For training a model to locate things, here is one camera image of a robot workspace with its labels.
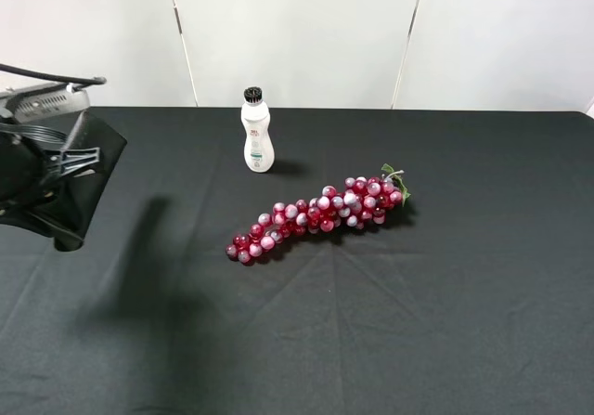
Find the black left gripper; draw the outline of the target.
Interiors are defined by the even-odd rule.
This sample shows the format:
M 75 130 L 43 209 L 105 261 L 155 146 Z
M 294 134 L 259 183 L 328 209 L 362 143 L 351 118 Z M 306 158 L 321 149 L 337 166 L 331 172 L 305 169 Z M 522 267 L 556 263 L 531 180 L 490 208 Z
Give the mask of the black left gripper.
M 127 140 L 82 112 L 66 135 L 39 125 L 1 123 L 1 223 L 76 251 Z

